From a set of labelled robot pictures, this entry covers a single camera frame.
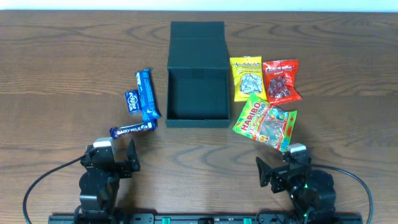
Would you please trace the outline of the purple Dairy Milk bar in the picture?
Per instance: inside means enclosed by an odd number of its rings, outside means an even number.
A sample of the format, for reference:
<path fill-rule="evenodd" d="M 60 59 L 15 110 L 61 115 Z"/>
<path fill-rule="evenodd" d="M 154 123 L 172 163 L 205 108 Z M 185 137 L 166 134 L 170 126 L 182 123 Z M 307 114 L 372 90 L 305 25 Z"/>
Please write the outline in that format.
<path fill-rule="evenodd" d="M 125 134 L 138 133 L 142 131 L 153 131 L 156 128 L 157 128 L 157 123 L 155 121 L 148 121 L 138 124 L 132 124 L 129 126 L 113 127 L 109 130 L 109 133 L 113 139 L 117 139 L 118 137 Z"/>

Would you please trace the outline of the blue Eclipse mints box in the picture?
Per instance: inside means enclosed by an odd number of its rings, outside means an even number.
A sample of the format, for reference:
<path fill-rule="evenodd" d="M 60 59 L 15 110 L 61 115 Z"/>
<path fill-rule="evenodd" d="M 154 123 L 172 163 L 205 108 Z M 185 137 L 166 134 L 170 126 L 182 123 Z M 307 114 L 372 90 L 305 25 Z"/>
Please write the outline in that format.
<path fill-rule="evenodd" d="M 125 99 L 127 103 L 128 112 L 130 115 L 140 113 L 142 111 L 139 101 L 139 94 L 137 90 L 129 90 L 125 92 Z"/>

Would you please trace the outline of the blue Oreo cookie pack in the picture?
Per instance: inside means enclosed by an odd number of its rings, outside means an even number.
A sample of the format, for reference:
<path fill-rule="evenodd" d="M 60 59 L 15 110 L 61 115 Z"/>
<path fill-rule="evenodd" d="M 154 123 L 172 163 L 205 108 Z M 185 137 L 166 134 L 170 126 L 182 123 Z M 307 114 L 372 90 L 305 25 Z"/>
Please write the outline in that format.
<path fill-rule="evenodd" d="M 157 111 L 150 80 L 150 69 L 146 68 L 142 71 L 136 72 L 136 79 L 143 121 L 148 122 L 159 119 L 160 114 Z"/>

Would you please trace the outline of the Haribo gummy candy bag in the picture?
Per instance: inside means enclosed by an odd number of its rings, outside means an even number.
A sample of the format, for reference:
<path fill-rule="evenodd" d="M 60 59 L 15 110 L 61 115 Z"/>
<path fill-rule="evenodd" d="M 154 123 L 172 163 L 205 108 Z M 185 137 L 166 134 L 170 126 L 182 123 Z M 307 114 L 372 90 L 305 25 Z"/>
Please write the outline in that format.
<path fill-rule="evenodd" d="M 290 144 L 296 117 L 296 111 L 284 111 L 251 94 L 233 131 L 284 153 Z"/>

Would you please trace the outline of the dark green gift box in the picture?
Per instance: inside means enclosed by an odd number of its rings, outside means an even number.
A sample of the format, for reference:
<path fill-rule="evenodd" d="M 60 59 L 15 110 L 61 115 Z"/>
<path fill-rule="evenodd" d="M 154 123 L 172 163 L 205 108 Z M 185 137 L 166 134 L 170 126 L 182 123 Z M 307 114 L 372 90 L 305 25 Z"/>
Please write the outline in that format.
<path fill-rule="evenodd" d="M 173 21 L 167 71 L 167 127 L 229 126 L 229 58 L 224 22 Z"/>

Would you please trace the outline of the red Hacks candy bag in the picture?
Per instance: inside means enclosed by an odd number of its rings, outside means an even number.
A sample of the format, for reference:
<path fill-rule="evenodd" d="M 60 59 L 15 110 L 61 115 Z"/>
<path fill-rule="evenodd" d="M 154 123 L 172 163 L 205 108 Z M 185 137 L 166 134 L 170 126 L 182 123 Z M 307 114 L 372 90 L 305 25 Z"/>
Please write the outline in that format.
<path fill-rule="evenodd" d="M 273 105 L 302 100 L 295 89 L 298 60 L 275 60 L 262 64 L 267 100 Z"/>

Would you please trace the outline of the yellow Hacks candy bag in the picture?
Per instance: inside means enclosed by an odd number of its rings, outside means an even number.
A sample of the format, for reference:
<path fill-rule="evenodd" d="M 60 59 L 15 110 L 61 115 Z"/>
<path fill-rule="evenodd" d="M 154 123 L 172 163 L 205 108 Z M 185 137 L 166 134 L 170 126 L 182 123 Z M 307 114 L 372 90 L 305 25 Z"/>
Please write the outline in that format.
<path fill-rule="evenodd" d="M 234 81 L 234 101 L 246 101 L 252 93 L 266 100 L 261 56 L 231 57 L 229 59 Z"/>

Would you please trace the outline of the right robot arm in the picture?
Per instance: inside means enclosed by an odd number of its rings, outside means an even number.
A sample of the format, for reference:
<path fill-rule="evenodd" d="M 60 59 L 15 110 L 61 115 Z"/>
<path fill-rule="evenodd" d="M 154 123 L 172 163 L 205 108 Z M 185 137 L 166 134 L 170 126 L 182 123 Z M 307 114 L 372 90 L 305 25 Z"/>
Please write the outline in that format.
<path fill-rule="evenodd" d="M 336 192 L 333 177 L 310 167 L 310 156 L 302 152 L 286 152 L 286 166 L 271 168 L 261 158 L 256 158 L 261 187 L 270 185 L 273 193 L 286 191 L 294 212 L 281 223 L 328 223 L 335 213 Z"/>

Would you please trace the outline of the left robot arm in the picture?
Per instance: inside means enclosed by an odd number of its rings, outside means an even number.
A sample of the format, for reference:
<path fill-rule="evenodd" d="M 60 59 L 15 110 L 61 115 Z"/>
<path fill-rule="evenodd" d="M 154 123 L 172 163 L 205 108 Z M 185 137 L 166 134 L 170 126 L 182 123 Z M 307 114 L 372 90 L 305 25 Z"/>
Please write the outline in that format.
<path fill-rule="evenodd" d="M 74 223 L 123 223 L 124 215 L 115 211 L 116 198 L 121 179 L 132 177 L 141 169 L 135 142 L 130 140 L 127 159 L 116 162 L 114 139 L 99 138 L 86 147 L 80 159 L 86 172 L 79 180 L 80 210 L 74 214 Z"/>

